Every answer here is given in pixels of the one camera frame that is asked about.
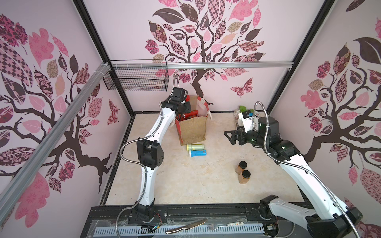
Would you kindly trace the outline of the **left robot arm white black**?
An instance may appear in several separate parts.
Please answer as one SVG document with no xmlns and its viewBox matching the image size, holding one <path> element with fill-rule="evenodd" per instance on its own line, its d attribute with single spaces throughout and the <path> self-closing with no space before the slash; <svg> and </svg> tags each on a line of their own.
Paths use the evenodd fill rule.
<svg viewBox="0 0 381 238">
<path fill-rule="evenodd" d="M 137 214 L 142 219 L 151 220 L 154 216 L 155 179 L 165 155 L 162 141 L 176 116 L 191 111 L 187 96 L 187 90 L 175 87 L 169 97 L 160 102 L 160 114 L 152 129 L 137 142 L 138 160 L 143 165 Z"/>
</svg>

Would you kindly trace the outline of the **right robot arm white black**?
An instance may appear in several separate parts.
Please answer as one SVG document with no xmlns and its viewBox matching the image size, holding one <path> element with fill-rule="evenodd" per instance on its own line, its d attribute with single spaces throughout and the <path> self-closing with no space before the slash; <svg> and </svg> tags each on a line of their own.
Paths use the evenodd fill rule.
<svg viewBox="0 0 381 238">
<path fill-rule="evenodd" d="M 265 220 L 282 217 L 307 230 L 313 238 L 343 238 L 351 232 L 359 237 L 356 225 L 362 213 L 340 200 L 313 172 L 296 146 L 281 138 L 279 122 L 270 116 L 250 120 L 251 126 L 243 125 L 224 135 L 232 145 L 249 143 L 261 148 L 295 181 L 312 205 L 307 209 L 269 195 L 260 201 L 260 216 Z"/>
</svg>

